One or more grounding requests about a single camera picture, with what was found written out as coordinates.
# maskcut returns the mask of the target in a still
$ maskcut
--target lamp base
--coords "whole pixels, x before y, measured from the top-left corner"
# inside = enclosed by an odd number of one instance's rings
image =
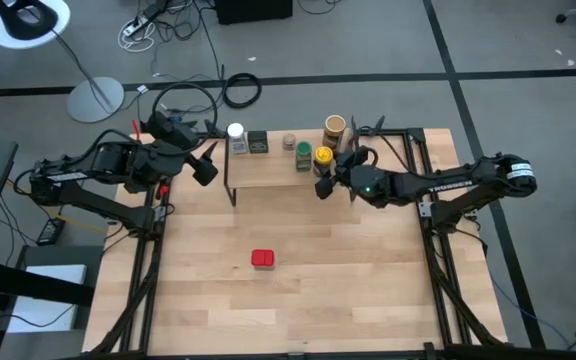
[[[77,85],[68,95],[68,115],[79,122],[95,123],[107,119],[124,102],[124,87],[119,81],[109,77],[96,77],[93,80],[103,95],[97,89],[93,94],[93,85],[88,80]]]

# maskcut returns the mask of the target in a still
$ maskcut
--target white cap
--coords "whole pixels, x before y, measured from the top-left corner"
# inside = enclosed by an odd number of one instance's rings
[[[240,123],[228,125],[228,136],[233,138],[241,137],[244,134],[244,127]]]

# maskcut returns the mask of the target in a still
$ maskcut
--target red cube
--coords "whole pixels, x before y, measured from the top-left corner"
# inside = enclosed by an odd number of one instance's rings
[[[250,257],[250,264],[256,270],[272,270],[275,268],[275,252],[272,250],[255,249]]]

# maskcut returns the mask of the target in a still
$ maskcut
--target yellow lid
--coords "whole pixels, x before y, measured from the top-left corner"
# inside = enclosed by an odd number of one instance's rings
[[[329,165],[332,162],[332,149],[328,146],[320,146],[315,151],[315,161],[322,165]]]

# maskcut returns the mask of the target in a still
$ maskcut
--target black box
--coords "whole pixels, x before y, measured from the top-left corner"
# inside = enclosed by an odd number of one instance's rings
[[[285,19],[292,16],[292,0],[215,0],[215,10],[222,25]]]
[[[248,150],[251,154],[268,152],[268,134],[265,131],[248,131]]]

